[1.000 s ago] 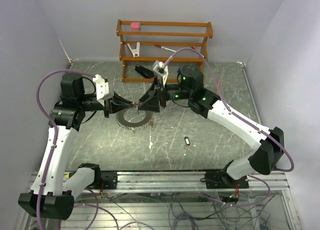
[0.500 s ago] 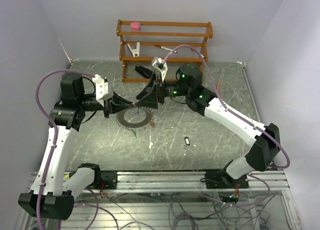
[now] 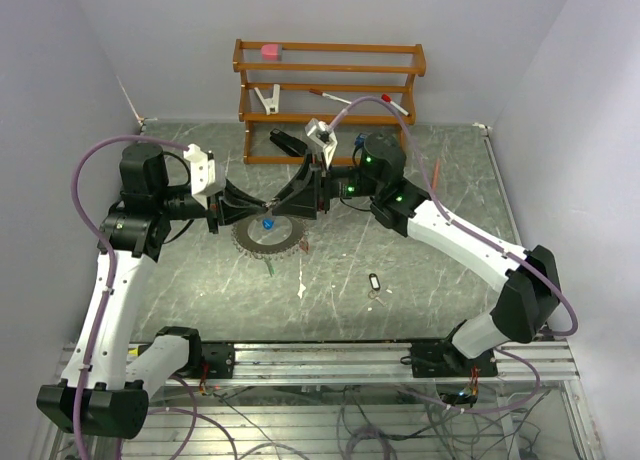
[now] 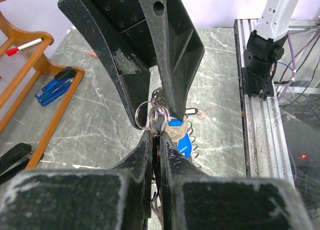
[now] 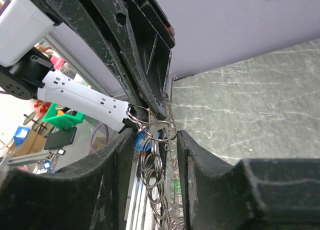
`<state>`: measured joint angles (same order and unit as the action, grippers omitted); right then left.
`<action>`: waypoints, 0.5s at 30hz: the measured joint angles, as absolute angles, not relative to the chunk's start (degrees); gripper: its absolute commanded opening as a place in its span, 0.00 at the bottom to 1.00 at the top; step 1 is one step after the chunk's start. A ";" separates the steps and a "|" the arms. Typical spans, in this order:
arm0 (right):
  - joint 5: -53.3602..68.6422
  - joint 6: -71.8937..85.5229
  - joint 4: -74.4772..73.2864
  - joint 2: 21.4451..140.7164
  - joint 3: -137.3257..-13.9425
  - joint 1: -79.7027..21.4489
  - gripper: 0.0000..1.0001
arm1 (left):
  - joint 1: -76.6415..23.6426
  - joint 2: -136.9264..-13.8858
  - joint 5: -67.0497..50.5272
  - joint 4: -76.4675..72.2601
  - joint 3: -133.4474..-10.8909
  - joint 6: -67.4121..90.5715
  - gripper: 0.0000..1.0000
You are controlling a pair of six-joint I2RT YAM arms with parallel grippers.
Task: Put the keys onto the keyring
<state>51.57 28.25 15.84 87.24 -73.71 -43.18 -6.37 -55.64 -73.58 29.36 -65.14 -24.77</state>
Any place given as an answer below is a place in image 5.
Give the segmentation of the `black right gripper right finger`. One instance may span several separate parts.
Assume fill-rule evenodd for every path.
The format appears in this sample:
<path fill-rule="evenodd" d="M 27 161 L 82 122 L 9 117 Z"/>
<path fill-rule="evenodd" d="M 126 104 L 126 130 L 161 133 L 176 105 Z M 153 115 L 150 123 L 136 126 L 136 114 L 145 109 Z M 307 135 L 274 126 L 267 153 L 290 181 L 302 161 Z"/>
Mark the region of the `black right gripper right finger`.
<path fill-rule="evenodd" d="M 320 161 L 251 158 L 231 165 L 177 134 L 184 224 L 188 230 L 317 230 Z"/>

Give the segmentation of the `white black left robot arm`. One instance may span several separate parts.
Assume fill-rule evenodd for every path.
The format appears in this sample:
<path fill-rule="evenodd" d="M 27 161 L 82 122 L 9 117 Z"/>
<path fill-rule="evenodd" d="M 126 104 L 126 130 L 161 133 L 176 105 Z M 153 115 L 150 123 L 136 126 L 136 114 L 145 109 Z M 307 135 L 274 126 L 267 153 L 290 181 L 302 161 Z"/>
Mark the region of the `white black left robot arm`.
<path fill-rule="evenodd" d="M 65 24 L 111 71 L 128 101 L 56 70 L 36 44 Z M 117 132 L 167 117 L 174 31 L 156 0 L 6 0 L 0 9 L 0 86 L 19 99 L 66 106 Z"/>

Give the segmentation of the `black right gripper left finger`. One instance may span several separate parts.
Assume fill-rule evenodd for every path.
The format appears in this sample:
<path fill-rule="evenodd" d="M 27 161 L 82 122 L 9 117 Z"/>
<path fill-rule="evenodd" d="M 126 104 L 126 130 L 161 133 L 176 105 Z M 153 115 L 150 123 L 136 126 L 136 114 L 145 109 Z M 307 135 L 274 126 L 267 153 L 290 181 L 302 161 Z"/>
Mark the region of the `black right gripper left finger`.
<path fill-rule="evenodd" d="M 2 170 L 1 229 L 122 230 L 135 138 L 128 128 L 55 173 Z"/>

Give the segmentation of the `large keyring with small rings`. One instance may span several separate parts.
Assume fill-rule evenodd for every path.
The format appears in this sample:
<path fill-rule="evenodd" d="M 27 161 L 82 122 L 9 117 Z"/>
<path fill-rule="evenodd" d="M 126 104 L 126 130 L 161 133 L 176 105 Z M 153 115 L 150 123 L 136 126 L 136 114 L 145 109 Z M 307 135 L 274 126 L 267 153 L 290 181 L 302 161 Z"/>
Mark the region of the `large keyring with small rings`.
<path fill-rule="evenodd" d="M 157 230 L 184 230 L 184 214 L 181 194 L 172 191 L 172 182 L 179 178 L 177 154 L 177 127 L 172 113 L 171 96 L 165 95 L 167 117 L 159 120 L 150 108 L 130 105 L 128 119 L 142 130 L 151 143 L 151 149 L 138 152 L 140 180 L 152 212 Z"/>

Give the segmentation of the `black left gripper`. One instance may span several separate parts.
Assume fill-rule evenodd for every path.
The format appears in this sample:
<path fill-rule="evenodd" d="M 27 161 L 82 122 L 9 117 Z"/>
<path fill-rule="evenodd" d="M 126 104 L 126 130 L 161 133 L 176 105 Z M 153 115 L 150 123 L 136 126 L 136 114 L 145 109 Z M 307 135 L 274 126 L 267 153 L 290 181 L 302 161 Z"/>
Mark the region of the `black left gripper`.
<path fill-rule="evenodd" d="M 165 90 L 175 33 L 156 0 L 43 0 L 63 22 L 59 33 L 81 60 L 80 75 L 95 90 L 120 85 L 133 105 L 166 113 Z"/>

